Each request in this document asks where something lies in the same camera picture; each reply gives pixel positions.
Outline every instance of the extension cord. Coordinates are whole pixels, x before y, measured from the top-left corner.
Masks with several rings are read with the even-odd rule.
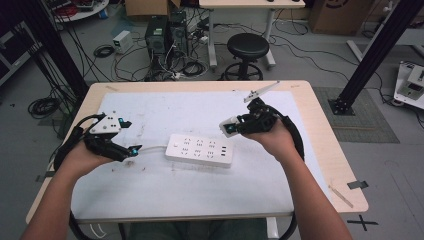
[[[229,168],[233,150],[234,144],[226,139],[172,134],[165,155],[168,160]]]

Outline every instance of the computer tower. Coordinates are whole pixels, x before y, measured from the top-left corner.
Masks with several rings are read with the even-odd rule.
[[[174,52],[168,16],[152,16],[145,34],[147,50],[152,62],[151,69],[168,69],[172,65]]]
[[[188,56],[187,15],[184,11],[172,12],[170,18],[175,57]]]

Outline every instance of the power strip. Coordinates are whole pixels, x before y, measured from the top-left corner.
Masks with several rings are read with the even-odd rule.
[[[233,149],[234,144],[226,139],[172,134],[165,155],[173,161],[229,168]]]

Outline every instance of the power cord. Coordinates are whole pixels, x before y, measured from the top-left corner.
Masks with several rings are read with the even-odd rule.
[[[106,58],[112,55],[115,52],[115,48],[112,45],[105,44],[98,46],[94,52],[93,55],[98,58]]]

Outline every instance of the stool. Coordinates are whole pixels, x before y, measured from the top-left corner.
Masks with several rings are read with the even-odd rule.
[[[269,44],[265,38],[253,33],[240,33],[228,40],[227,48],[234,55],[234,58],[238,57],[242,62],[231,64],[225,69],[226,80],[231,80],[229,76],[237,77],[237,80],[250,80],[251,77],[256,76],[255,80],[263,80],[262,71],[250,63],[257,62],[257,59],[268,53]],[[237,72],[230,71],[234,67],[238,67]],[[249,73],[249,67],[256,71]]]

